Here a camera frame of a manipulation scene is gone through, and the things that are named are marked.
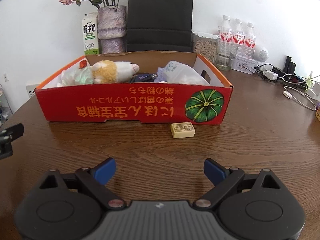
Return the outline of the white power adapter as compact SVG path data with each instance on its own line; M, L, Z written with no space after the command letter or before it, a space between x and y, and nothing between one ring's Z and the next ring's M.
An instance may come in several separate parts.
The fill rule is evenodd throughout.
M278 74L272 72L271 70L264 70L263 76L266 77L268 80L274 81L278 79Z

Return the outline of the yellow mug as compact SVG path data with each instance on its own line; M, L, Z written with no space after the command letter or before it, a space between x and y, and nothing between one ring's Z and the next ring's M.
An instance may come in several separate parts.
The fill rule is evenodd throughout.
M318 103L316 106L315 116L316 116L317 120L320 121L320 103Z

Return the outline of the yellow white plush toy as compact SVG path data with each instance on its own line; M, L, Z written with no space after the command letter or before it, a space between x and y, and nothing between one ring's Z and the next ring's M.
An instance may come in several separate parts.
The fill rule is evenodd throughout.
M96 84L128 82L139 70L139 65L126 61L103 60L91 66Z

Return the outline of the black paper bag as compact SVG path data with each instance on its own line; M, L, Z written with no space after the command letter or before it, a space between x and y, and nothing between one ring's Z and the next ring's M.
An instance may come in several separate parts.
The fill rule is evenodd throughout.
M193 0L128 0L127 51L192 51Z

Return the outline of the navy zipper case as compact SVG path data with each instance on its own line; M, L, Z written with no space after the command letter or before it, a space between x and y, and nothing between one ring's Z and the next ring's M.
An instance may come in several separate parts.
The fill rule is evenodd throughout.
M130 80L129 83L141 83L141 82L154 82L154 80L158 77L157 74L137 74L134 75Z

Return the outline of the small wooden block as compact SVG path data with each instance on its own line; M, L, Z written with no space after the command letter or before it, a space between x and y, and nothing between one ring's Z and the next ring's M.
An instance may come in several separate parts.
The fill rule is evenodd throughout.
M195 128L191 122L179 122L170 125L174 139L190 138L195 136Z

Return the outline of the red cardboard box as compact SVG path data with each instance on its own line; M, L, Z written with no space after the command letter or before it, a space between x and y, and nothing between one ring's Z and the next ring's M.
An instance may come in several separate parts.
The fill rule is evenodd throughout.
M210 84L106 83L58 87L61 74L79 67L80 60L64 66L39 86L35 93L48 121L106 122L136 120L142 123L192 122L219 125L224 119L233 85L204 56L177 51L135 51L86 55L92 65L101 60L128 61L139 65L141 73L155 73L170 61L206 73Z

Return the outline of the clear cotton swab box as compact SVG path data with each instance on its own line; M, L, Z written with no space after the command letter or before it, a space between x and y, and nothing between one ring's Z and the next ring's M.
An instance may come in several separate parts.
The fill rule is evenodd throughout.
M208 86L209 83L193 68L177 61L170 61L164 67L163 79L168 83Z

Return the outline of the clear jar of seeds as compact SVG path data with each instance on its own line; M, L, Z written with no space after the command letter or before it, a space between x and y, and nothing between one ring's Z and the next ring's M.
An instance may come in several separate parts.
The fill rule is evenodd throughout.
M220 39L220 36L193 31L192 38L193 52L203 55L211 63L214 63L216 58L217 42Z

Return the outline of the green packet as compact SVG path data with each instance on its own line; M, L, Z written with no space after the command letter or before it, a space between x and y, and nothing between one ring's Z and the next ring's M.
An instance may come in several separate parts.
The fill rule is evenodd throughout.
M61 81L57 83L57 87L90 85L94 83L94 77L90 67L78 68L76 70L61 73Z

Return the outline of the clear drinking glass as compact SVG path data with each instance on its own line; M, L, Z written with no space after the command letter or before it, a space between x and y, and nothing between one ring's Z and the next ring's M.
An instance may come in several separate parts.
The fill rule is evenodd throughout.
M236 56L237 45L233 42L218 40L216 48L216 66L221 70L230 70Z

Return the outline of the white board with label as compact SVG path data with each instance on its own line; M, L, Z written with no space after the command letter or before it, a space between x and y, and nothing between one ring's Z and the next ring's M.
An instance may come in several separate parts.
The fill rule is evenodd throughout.
M32 98L35 95L35 90L39 84L31 84L31 85L26 85L26 90L29 98Z

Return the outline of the green white milk carton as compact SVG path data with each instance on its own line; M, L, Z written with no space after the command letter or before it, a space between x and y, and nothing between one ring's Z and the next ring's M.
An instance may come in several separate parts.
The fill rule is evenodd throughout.
M84 18L81 22L85 55L94 55L100 53L97 16L97 11L84 14Z

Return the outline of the purple ceramic vase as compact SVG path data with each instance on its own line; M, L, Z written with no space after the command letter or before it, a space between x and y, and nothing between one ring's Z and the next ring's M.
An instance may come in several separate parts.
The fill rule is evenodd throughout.
M125 51L126 13L125 5L98 9L98 39L103 54Z

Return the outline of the purple fabric pouch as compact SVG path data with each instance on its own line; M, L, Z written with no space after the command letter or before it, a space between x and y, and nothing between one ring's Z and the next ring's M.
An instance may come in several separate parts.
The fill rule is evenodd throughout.
M155 77L154 82L159 83L159 82L167 81L166 78L163 76L163 71L164 71L164 68L159 67L157 69L157 73L156 73L157 76Z

